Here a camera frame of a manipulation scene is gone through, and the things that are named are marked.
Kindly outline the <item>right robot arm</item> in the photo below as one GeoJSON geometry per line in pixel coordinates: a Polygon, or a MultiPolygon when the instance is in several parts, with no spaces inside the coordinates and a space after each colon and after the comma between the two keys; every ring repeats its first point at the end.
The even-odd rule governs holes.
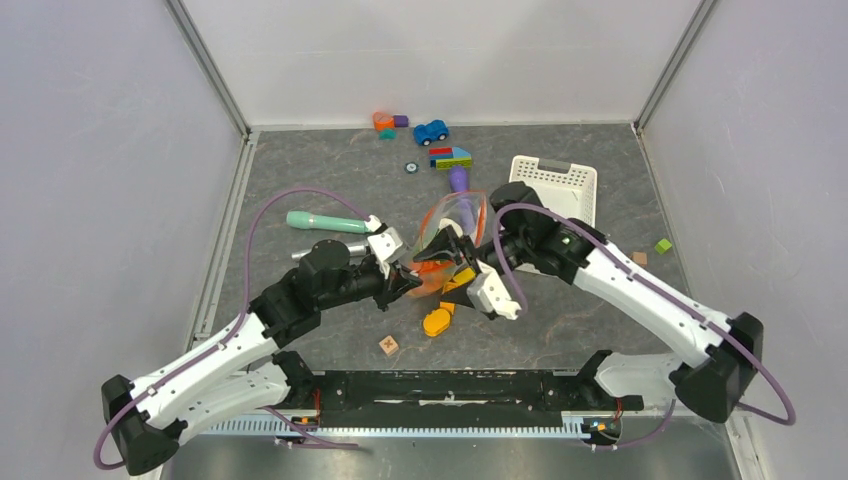
{"type": "Polygon", "coordinates": [[[490,197],[496,231],[476,245],[458,224],[447,224],[413,250],[417,271],[426,262],[470,268],[475,276],[459,301],[490,318],[516,320],[527,311],[514,270],[530,265],[591,293],[646,328],[671,352],[666,356],[604,353],[577,382],[580,400],[602,408],[615,397],[670,395],[701,418],[726,422],[762,366],[764,327],[743,312],[731,318],[700,305],[629,259],[587,223],[546,208],[523,182],[490,197]]]}

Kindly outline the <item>clear zip bag orange zipper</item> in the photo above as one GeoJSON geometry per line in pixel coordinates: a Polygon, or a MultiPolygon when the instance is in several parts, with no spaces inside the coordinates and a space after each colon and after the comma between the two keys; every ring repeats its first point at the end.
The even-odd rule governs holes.
{"type": "Polygon", "coordinates": [[[426,252],[443,231],[450,231],[456,238],[468,237],[475,246],[479,246],[486,230],[487,212],[488,200],[482,190],[448,194],[428,211],[404,260],[422,284],[408,292],[407,296],[420,298],[442,290],[458,272],[459,266],[450,256],[425,260],[416,260],[415,257],[426,252]]]}

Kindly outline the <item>orange pumpkin toy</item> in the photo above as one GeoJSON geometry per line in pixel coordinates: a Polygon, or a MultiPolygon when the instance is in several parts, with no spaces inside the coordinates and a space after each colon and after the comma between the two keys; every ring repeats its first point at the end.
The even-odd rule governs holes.
{"type": "Polygon", "coordinates": [[[457,265],[450,261],[412,262],[411,270],[422,284],[408,292],[410,297],[423,297],[440,291],[454,276],[457,265]]]}

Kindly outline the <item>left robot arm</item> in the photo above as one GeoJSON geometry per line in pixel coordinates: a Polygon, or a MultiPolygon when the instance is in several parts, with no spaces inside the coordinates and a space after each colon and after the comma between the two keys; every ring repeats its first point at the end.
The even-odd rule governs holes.
{"type": "Polygon", "coordinates": [[[101,386],[106,428],[95,446],[96,466],[109,469],[101,453],[112,439],[120,455],[115,468],[133,476],[156,469],[196,432],[200,420],[216,416],[201,394],[317,328],[325,310],[365,299],[386,310],[421,286],[402,262],[408,248],[399,237],[385,231],[368,236],[367,243],[367,254],[357,264],[342,242],[316,243],[296,267],[196,348],[147,375],[106,380],[101,386]]]}

